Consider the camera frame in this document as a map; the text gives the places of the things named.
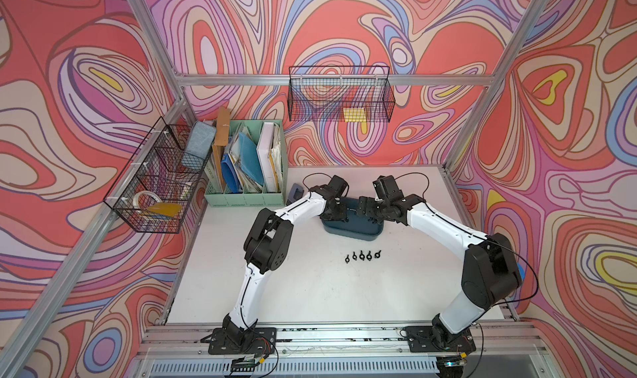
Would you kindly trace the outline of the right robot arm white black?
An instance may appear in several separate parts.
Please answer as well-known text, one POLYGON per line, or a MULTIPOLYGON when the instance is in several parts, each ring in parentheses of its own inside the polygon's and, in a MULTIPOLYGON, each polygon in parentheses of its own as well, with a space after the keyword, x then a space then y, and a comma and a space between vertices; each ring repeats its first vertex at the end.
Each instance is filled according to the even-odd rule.
POLYGON ((460 292, 431 322, 431 341, 446 349, 496 303, 523 284, 507 237, 487 235, 439 212, 423 196, 404 195, 393 176, 373 182, 375 197, 358 198, 357 215, 390 221, 428 235, 463 262, 460 292))

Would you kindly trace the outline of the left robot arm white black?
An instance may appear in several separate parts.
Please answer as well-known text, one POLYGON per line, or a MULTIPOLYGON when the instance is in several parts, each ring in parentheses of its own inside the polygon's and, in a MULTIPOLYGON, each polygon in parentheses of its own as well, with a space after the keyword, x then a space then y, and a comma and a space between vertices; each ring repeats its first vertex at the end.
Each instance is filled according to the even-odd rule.
POLYGON ((344 221, 347 207, 343 201, 349 185, 333 176, 327 184, 311 187, 299 200, 278 210, 262 209, 243 245, 245 274, 232 311, 222 322, 222 332, 237 346, 245 346, 255 337, 260 300, 272 272, 283 265, 289 253, 296 225, 320 218, 344 221))

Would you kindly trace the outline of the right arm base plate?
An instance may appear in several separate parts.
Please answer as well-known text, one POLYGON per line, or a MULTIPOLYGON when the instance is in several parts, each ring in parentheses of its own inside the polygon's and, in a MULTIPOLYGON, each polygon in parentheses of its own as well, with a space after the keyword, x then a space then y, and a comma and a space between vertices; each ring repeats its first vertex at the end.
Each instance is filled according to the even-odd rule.
POLYGON ((448 333, 443 327, 407 326, 401 330, 412 353, 471 354, 476 351, 472 334, 467 328, 461 333, 448 333))

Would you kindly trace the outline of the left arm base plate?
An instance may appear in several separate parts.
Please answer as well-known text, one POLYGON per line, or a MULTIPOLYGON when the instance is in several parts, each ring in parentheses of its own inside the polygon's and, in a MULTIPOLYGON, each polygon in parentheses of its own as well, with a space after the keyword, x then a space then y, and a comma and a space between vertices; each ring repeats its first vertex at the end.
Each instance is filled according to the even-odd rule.
POLYGON ((275 352, 276 338, 275 328, 254 328, 241 333, 215 328, 212 334, 202 338, 200 343, 207 344, 210 355, 265 356, 275 352))

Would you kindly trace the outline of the dark teal storage box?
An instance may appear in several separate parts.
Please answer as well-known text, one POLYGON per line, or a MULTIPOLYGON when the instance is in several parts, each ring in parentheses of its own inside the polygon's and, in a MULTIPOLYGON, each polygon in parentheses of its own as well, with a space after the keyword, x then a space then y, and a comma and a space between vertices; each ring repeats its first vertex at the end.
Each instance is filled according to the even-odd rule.
POLYGON ((383 233, 384 224, 369 220, 367 217, 357 215, 358 200, 345 198, 347 208, 347 220, 322 221, 323 228, 332 235, 340 235, 356 240, 373 241, 383 233))

